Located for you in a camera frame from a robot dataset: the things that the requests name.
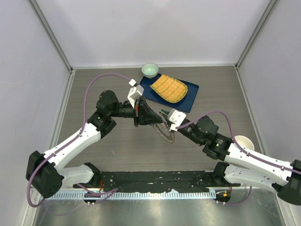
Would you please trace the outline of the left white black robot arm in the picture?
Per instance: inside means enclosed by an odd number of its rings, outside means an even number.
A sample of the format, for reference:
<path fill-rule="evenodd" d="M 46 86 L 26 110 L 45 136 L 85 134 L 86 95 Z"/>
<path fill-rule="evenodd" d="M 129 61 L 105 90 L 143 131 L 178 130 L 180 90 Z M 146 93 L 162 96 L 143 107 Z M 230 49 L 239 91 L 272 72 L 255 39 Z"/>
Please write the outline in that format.
<path fill-rule="evenodd" d="M 66 165 L 108 135 L 116 126 L 115 117 L 133 119 L 136 127 L 162 123 L 161 116 L 149 107 L 143 96 L 133 89 L 130 93 L 134 96 L 122 103 L 112 90 L 102 92 L 96 111 L 82 128 L 54 148 L 44 153 L 35 151 L 29 156 L 25 177 L 43 198 L 50 198 L 62 186 L 81 183 L 94 188 L 99 185 L 100 172 L 91 163 L 72 168 L 66 168 Z"/>

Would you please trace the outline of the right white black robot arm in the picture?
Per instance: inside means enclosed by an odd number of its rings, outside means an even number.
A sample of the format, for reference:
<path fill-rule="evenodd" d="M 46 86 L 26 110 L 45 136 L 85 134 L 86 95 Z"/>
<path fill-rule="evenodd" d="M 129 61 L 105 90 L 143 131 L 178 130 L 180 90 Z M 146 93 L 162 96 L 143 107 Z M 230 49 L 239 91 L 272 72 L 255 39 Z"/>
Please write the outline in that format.
<path fill-rule="evenodd" d="M 175 109 L 161 110 L 170 131 L 177 131 L 203 147 L 206 156 L 219 160 L 212 174 L 218 186 L 244 184 L 270 191 L 281 200 L 299 206 L 301 204 L 301 162 L 282 161 L 258 153 L 239 144 L 234 135 L 218 132 L 208 114 L 190 121 L 183 112 Z"/>

